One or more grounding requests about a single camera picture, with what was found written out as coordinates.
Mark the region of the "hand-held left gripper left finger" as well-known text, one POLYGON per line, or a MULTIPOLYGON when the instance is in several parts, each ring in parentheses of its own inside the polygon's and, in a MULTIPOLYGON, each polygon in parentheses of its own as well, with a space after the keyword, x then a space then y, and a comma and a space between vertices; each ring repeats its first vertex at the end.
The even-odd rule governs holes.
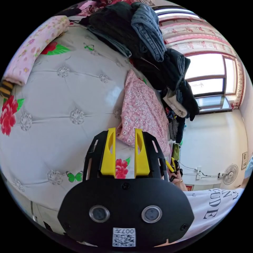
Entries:
POLYGON ((109 128, 106 135, 105 147, 100 172, 102 176, 116 175, 116 128, 109 128))

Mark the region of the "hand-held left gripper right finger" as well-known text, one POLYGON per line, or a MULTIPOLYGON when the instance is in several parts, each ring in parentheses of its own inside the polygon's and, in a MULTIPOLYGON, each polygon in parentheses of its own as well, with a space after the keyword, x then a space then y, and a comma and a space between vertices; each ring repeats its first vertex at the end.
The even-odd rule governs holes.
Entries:
POLYGON ((134 175, 147 176, 150 173, 145 141, 141 129, 135 129, 134 175))

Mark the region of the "person's right hand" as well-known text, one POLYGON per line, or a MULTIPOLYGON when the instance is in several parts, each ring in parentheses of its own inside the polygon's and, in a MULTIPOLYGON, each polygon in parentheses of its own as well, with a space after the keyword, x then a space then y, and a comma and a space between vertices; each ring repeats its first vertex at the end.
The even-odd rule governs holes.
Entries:
POLYGON ((172 176, 174 177, 172 183, 174 185, 176 185, 179 189, 181 189, 182 191, 188 191, 183 179, 182 179, 182 176, 181 176, 181 173, 180 171, 177 171, 177 173, 173 173, 172 176))

